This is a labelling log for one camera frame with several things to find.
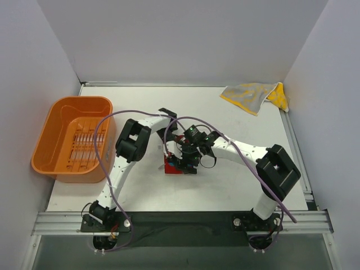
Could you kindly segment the red blue patterned towel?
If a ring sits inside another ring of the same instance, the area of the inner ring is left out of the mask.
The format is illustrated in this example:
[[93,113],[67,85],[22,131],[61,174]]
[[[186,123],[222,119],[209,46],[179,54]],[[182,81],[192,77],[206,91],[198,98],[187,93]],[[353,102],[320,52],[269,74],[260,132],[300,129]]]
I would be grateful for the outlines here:
[[[184,142],[184,135],[172,135],[168,136],[168,141],[175,141],[179,144],[179,148],[182,152],[181,143]],[[178,168],[179,162],[183,160],[183,152],[182,152],[182,159],[178,159],[175,156],[172,157],[165,157],[164,156],[164,172],[165,174],[183,174],[183,172]]]

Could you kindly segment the grey yellow towel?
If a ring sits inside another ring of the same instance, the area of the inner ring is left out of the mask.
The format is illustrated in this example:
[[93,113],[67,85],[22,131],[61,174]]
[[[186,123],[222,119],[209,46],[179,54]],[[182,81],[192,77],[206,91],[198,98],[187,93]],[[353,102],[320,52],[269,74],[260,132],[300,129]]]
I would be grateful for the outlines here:
[[289,106],[282,82],[275,84],[247,83],[226,86],[220,97],[243,109],[248,114],[257,116],[262,104],[270,102],[278,109],[288,113]]

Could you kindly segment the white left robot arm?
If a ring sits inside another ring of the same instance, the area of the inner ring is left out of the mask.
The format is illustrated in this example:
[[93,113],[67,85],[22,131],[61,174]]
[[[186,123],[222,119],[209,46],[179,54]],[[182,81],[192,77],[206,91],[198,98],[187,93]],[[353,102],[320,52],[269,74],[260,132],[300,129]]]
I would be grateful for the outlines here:
[[115,143],[115,159],[110,172],[105,173],[107,179],[101,193],[89,207],[89,215],[93,224],[102,232],[110,230],[117,222],[116,209],[123,211],[117,198],[124,182],[136,164],[147,150],[150,136],[158,133],[164,135],[164,129],[177,114],[161,108],[154,114],[143,113],[147,117],[142,120],[128,119]]

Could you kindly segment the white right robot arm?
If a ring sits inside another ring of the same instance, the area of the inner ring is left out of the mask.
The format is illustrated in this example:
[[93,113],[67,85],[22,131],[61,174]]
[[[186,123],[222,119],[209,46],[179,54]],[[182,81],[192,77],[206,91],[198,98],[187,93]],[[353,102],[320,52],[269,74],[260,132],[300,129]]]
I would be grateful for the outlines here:
[[270,216],[279,207],[296,223],[284,204],[284,199],[296,185],[301,173],[286,150],[277,144],[271,147],[254,146],[231,139],[216,130],[206,133],[192,125],[178,142],[186,159],[198,163],[206,156],[224,159],[246,166],[259,181],[262,189],[253,207],[249,223],[255,230],[269,225]]

